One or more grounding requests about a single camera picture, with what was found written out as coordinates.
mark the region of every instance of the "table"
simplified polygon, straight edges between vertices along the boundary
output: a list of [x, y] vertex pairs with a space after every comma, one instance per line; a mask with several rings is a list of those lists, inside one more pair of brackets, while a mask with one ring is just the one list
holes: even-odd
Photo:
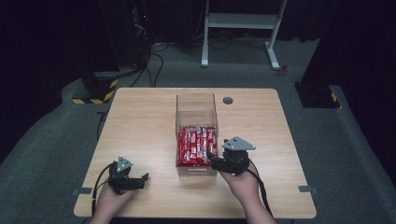
[[[82, 187], [93, 188], [99, 173], [123, 156], [134, 163], [130, 177], [149, 173], [149, 180], [119, 217], [245, 217], [220, 175], [177, 174], [177, 94], [203, 92], [215, 95], [219, 139], [237, 135], [257, 147], [249, 157], [259, 169], [274, 217], [314, 217], [311, 194], [299, 191], [307, 185], [304, 171], [272, 89], [119, 88]], [[232, 97], [233, 103], [224, 104], [224, 97]], [[90, 194], [78, 195], [76, 216], [89, 217], [91, 201]]]

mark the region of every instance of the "gray carpet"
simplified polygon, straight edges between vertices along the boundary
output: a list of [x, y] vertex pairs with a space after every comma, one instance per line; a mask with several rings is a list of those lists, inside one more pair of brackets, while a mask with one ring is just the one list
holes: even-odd
[[[342, 89], [331, 86], [342, 105], [340, 109], [301, 106], [293, 82], [301, 80], [318, 42], [276, 41], [280, 64], [289, 66], [285, 77], [271, 69], [262, 42], [244, 43], [210, 49], [207, 68], [200, 66], [200, 48], [155, 46], [153, 51], [164, 60], [157, 87], [276, 89], [307, 182], [318, 189], [313, 194], [318, 215], [295, 223], [396, 223], [395, 188], [362, 135]], [[211, 45], [221, 48], [226, 43], [212, 41]], [[160, 59], [151, 56], [148, 68], [152, 75], [160, 65]], [[117, 88], [129, 87], [136, 78], [120, 79]], [[77, 196], [72, 192], [82, 185], [95, 150], [100, 118], [97, 112], [106, 111], [111, 102], [72, 104], [79, 82], [64, 87], [64, 102], [39, 120], [1, 164], [0, 223], [83, 221], [74, 215]], [[148, 73], [143, 73], [135, 86], [148, 87]], [[290, 220], [279, 219], [278, 223]]]

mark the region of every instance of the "yellow black hazard tape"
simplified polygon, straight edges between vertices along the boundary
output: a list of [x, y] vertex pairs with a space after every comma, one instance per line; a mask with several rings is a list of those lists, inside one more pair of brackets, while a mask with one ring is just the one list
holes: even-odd
[[72, 97], [72, 102], [77, 105], [85, 105], [85, 104], [105, 104], [107, 103], [111, 97], [113, 96], [114, 90], [116, 89], [116, 85], [119, 82], [118, 79], [115, 79], [109, 83], [106, 87], [102, 87], [98, 90], [98, 96], [92, 97]]
[[334, 102], [337, 102], [337, 96], [334, 94], [334, 92], [332, 92], [332, 100]]

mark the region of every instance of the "white metal stand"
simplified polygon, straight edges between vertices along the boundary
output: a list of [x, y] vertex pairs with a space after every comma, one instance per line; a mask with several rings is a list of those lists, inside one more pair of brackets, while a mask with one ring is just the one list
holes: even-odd
[[265, 42], [265, 49], [271, 61], [273, 69], [280, 68], [274, 53], [274, 43], [277, 31], [282, 22], [283, 12], [288, 0], [282, 0], [280, 9], [275, 15], [262, 14], [230, 14], [230, 13], [209, 13], [209, 0], [206, 0], [205, 9], [205, 34], [202, 49], [202, 67], [209, 66], [208, 60], [208, 32], [209, 27], [222, 28], [247, 28], [247, 29], [264, 29], [273, 30], [270, 42]]

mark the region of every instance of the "dark background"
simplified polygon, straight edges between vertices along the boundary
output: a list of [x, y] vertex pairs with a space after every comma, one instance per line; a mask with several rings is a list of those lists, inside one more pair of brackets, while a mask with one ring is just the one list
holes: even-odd
[[[92, 58], [92, 51], [81, 48], [81, 41], [98, 41], [100, 49], [114, 51], [103, 23], [106, 18], [100, 15], [98, 4], [101, 2], [105, 1], [85, 1], [86, 9], [77, 6], [75, 10], [68, 9], [61, 0], [0, 3], [1, 161], [37, 120], [61, 103], [65, 85], [104, 61], [99, 57], [96, 62], [87, 62], [87, 58]], [[298, 37], [304, 42], [321, 37], [309, 65], [314, 66], [315, 69], [310, 70], [315, 72], [306, 75], [311, 77], [312, 85], [342, 87], [361, 130], [395, 183], [396, 80], [392, 66], [396, 59], [395, 7], [390, 0], [337, 3], [335, 0], [289, 0], [278, 39]], [[259, 13], [272, 11], [277, 2], [229, 1], [227, 5], [212, 1], [212, 4], [221, 11], [238, 8]], [[189, 42], [200, 10], [200, 1], [168, 0], [154, 5], [152, 12], [163, 13], [162, 18], [158, 13], [153, 14], [157, 15], [157, 18], [153, 16], [155, 34]], [[90, 17], [91, 20], [86, 21], [81, 17], [81, 21], [74, 23], [92, 24], [95, 32], [81, 37], [76, 35], [80, 34], [80, 28], [70, 26], [70, 18], [86, 12], [93, 13], [96, 19]], [[173, 30], [166, 24], [172, 24]], [[107, 57], [105, 62], [114, 65], [111, 58], [114, 60], [117, 54], [107, 53], [104, 57]]]

